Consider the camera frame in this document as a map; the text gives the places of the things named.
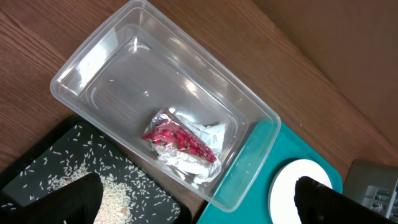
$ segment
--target foil wrapper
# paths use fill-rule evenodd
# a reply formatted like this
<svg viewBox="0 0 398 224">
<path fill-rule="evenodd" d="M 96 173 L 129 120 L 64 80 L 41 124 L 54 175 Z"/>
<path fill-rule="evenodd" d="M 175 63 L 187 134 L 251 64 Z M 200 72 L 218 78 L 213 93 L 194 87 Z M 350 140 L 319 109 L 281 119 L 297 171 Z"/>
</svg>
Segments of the foil wrapper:
<svg viewBox="0 0 398 224">
<path fill-rule="evenodd" d="M 221 172 L 221 153 L 225 124 L 203 126 L 168 109 L 160 110 L 144 132 L 143 139 L 159 155 L 162 166 L 193 174 L 196 184 L 211 182 Z"/>
</svg>

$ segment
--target plastic container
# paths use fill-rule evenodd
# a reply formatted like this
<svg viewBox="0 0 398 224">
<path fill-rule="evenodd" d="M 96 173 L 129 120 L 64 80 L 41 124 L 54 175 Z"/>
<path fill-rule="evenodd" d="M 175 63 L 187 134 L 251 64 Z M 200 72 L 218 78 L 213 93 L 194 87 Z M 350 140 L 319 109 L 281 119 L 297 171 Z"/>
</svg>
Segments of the plastic container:
<svg viewBox="0 0 398 224">
<path fill-rule="evenodd" d="M 271 150 L 281 122 L 246 85 L 147 1 L 130 1 L 76 50 L 51 82 L 62 103 L 205 200 L 230 212 L 238 207 Z M 189 174 L 174 174 L 157 163 L 141 139 L 161 108 L 200 124 L 224 122 L 223 172 L 195 186 Z M 242 149 L 260 121 L 265 144 Z M 215 192 L 236 159 L 248 162 L 237 174 L 229 199 Z"/>
</svg>

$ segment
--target white disc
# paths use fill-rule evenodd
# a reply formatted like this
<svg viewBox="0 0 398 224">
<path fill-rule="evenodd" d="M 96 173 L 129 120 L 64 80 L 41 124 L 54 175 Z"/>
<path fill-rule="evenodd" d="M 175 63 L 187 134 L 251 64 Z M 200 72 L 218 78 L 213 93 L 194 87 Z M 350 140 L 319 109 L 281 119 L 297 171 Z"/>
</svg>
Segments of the white disc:
<svg viewBox="0 0 398 224">
<path fill-rule="evenodd" d="M 287 164 L 275 175 L 269 189 L 268 208 L 274 224 L 301 224 L 294 194 L 296 181 L 303 176 L 331 188 L 328 174 L 316 162 L 299 159 Z"/>
</svg>

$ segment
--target turquoise tray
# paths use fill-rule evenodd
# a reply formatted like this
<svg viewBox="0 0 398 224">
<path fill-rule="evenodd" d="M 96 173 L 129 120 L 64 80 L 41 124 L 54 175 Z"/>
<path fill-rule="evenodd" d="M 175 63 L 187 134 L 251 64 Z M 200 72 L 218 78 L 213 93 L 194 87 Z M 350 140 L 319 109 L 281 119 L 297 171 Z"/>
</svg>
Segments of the turquoise tray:
<svg viewBox="0 0 398 224">
<path fill-rule="evenodd" d="M 258 124 L 258 126 L 266 125 L 267 122 Z M 255 128 L 251 136 L 259 134 L 255 133 L 256 130 L 260 131 L 262 128 Z M 255 144 L 259 144 L 254 138 L 249 137 L 244 147 L 254 146 L 252 140 L 255 142 Z M 209 203 L 197 223 L 240 224 L 246 223 L 248 220 L 250 220 L 252 223 L 272 224 L 267 206 L 270 184 L 279 169 L 296 159 L 311 159 L 317 162 L 329 175 L 333 190 L 339 193 L 343 192 L 343 181 L 341 180 L 339 173 L 307 143 L 298 137 L 290 128 L 288 128 L 285 124 L 282 124 L 274 147 L 264 163 L 262 170 L 257 176 L 256 181 L 253 183 L 240 206 L 234 212 L 226 213 Z M 217 194 L 220 194 L 222 191 L 223 186 L 221 183 L 221 186 L 217 190 Z"/>
</svg>

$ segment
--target brown wooden surface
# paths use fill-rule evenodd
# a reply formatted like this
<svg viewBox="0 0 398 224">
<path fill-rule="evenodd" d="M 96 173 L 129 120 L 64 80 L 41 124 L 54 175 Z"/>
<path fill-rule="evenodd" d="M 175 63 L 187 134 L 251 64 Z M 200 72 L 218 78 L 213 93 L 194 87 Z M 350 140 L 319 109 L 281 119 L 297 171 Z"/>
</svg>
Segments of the brown wooden surface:
<svg viewBox="0 0 398 224">
<path fill-rule="evenodd" d="M 51 78 L 126 1 L 0 3 L 0 169 L 72 112 Z M 344 179 L 356 158 L 396 164 L 398 151 L 252 2 L 151 0 L 273 108 Z M 145 168 L 150 167 L 139 160 Z M 197 214 L 203 201 L 149 168 Z"/>
<path fill-rule="evenodd" d="M 253 1 L 398 147 L 398 1 Z"/>
</svg>

